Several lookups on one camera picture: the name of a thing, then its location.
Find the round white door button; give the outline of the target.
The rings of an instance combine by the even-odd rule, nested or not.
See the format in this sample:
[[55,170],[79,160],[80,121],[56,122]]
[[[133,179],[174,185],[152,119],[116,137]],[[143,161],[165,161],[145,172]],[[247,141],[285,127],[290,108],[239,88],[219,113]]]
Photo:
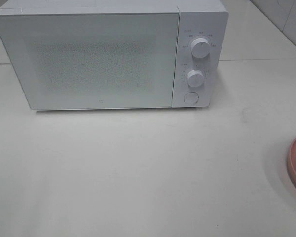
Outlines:
[[199,96],[195,92],[189,92],[184,96],[184,102],[187,104],[196,104],[199,100]]

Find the white microwave door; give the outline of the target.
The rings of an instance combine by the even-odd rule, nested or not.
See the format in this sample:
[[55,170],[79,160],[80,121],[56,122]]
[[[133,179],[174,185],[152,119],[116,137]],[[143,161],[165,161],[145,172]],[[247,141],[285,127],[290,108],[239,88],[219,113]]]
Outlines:
[[172,105],[179,15],[0,16],[31,109]]

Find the lower white round knob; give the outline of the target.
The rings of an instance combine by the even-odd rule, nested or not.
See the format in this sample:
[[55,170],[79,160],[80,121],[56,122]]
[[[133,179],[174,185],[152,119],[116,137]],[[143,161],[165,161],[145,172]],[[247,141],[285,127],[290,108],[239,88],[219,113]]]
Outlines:
[[205,77],[200,70],[191,70],[187,74],[187,84],[189,87],[198,88],[204,84]]

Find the white round knob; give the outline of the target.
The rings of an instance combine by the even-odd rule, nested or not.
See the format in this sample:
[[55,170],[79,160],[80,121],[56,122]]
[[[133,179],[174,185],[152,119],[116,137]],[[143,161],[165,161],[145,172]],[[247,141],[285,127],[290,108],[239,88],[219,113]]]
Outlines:
[[205,36],[199,36],[192,40],[190,50],[194,58],[202,59],[211,51],[211,42]]
[[205,77],[200,70],[191,70],[187,74],[187,84],[189,87],[198,88],[204,84]]

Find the upper white round knob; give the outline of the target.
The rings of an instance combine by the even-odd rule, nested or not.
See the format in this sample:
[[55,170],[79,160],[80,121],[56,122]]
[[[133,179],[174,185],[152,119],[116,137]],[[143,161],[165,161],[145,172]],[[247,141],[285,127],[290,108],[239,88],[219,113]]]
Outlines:
[[192,40],[190,50],[194,58],[202,59],[211,51],[211,42],[205,36],[199,36]]

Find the white microwave oven body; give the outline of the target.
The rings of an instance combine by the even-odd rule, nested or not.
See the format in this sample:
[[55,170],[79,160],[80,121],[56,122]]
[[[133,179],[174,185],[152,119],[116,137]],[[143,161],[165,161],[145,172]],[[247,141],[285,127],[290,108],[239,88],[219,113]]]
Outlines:
[[[0,16],[166,13],[179,15],[172,105],[169,108],[207,107],[229,17],[219,0],[9,0],[0,7]],[[211,42],[210,53],[202,59],[194,58],[190,50],[192,40],[199,36],[205,36]],[[203,73],[205,81],[202,86],[188,86],[187,74],[191,70]],[[198,94],[196,104],[184,102],[184,96],[189,92]]]

